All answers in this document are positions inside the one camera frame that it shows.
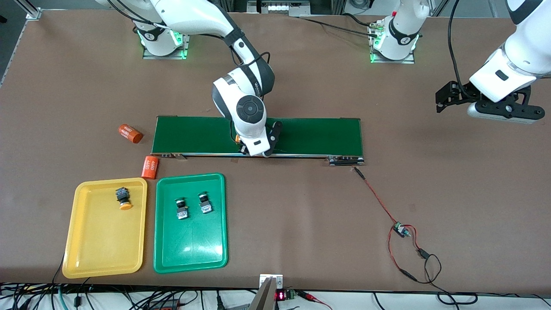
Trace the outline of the green plastic tray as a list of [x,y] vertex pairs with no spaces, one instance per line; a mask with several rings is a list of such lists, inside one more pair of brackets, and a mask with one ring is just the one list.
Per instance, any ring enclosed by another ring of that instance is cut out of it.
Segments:
[[[207,192],[213,211],[202,214],[198,194]],[[226,179],[220,173],[181,175],[157,183],[153,268],[180,273],[222,268],[228,262]],[[177,220],[175,199],[183,197],[189,218]]]

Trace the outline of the orange printed cylinder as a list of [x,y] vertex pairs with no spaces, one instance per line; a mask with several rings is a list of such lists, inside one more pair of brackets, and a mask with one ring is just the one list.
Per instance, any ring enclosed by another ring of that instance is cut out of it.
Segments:
[[144,158],[141,177],[143,179],[156,179],[159,166],[159,159],[155,156],[146,156]]
[[134,144],[140,143],[143,139],[142,132],[139,132],[137,129],[134,129],[132,126],[127,124],[120,125],[118,128],[118,133]]

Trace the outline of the silver mounting bracket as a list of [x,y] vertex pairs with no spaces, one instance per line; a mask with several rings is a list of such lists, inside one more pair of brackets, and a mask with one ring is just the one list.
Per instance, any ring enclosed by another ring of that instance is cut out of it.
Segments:
[[262,273],[259,276],[259,288],[261,288],[265,282],[268,282],[267,287],[275,287],[277,290],[283,290],[283,275],[273,273]]

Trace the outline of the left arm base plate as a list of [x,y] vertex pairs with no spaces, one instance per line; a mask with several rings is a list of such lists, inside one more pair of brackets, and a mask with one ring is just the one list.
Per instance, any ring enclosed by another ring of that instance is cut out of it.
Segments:
[[383,20],[378,20],[377,23],[370,23],[367,27],[369,34],[374,34],[375,37],[369,38],[369,52],[371,63],[395,63],[395,64],[414,64],[415,63],[415,47],[416,41],[419,37],[416,37],[411,47],[408,49],[408,55],[403,59],[390,59],[386,57],[380,50],[384,45],[384,24]]

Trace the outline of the red alligator clip lead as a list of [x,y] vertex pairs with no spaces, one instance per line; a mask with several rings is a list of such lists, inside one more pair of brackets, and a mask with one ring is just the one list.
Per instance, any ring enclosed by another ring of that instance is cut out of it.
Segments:
[[333,308],[331,306],[329,306],[328,304],[326,304],[325,302],[319,300],[318,298],[316,298],[315,296],[313,296],[312,294],[309,294],[305,291],[302,291],[302,290],[295,290],[295,294],[297,294],[300,298],[303,298],[309,302],[313,302],[315,304],[321,304],[325,307],[327,307],[329,310],[333,310]]

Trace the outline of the green conveyor belt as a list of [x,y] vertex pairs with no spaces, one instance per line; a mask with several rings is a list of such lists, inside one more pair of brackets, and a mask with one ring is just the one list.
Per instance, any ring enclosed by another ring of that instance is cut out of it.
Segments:
[[[364,163],[358,118],[268,118],[283,128],[274,158],[325,159],[330,166]],[[236,131],[226,118],[158,116],[151,154],[161,158],[243,158],[234,142]]]

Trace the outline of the aluminium frame extrusion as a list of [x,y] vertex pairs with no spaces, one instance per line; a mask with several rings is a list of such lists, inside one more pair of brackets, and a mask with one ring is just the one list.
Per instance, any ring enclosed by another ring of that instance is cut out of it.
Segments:
[[27,20],[39,20],[42,14],[40,7],[34,6],[30,0],[14,0],[24,12]]

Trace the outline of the grey metal bar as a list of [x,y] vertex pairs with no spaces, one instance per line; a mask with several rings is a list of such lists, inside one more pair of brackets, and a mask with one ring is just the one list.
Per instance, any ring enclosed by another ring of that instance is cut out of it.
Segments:
[[275,310],[276,308],[276,292],[275,287],[267,287],[268,282],[258,289],[252,302],[249,304],[248,310]]

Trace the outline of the yellow plastic tray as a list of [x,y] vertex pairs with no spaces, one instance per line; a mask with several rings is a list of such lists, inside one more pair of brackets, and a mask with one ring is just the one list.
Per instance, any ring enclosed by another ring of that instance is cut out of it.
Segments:
[[[68,279],[135,273],[143,263],[147,182],[143,178],[85,181],[75,190],[62,273]],[[130,192],[120,210],[116,189]]]

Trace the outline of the metal device with light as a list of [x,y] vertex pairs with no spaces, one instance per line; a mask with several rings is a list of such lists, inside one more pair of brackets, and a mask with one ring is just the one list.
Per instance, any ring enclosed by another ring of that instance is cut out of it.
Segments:
[[247,12],[309,16],[311,5],[310,0],[247,0]]

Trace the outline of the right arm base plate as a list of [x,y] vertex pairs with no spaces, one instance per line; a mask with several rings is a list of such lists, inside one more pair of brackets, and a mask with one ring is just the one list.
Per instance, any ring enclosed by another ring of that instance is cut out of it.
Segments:
[[164,39],[164,41],[162,39],[161,41],[162,43],[166,41],[167,43],[173,44],[175,49],[173,49],[171,53],[168,53],[166,55],[155,55],[151,53],[151,50],[147,48],[148,43],[144,43],[144,41],[142,40],[140,42],[143,47],[142,59],[187,59],[189,50],[189,36],[171,32],[169,37],[170,42],[166,39]]

